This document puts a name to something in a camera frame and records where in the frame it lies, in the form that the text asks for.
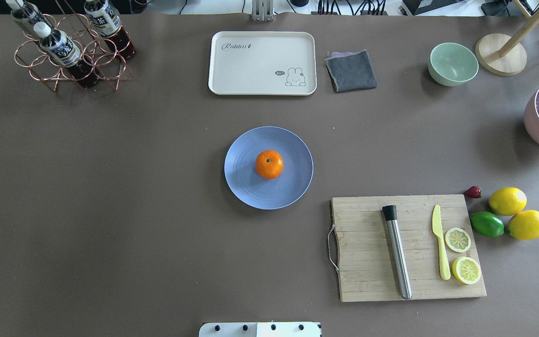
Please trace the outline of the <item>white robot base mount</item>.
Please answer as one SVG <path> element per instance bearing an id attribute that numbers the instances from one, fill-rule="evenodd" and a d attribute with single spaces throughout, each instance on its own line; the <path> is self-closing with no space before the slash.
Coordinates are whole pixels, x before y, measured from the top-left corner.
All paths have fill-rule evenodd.
<path id="1" fill-rule="evenodd" d="M 199 337 L 321 337 L 320 322 L 208 322 Z"/>

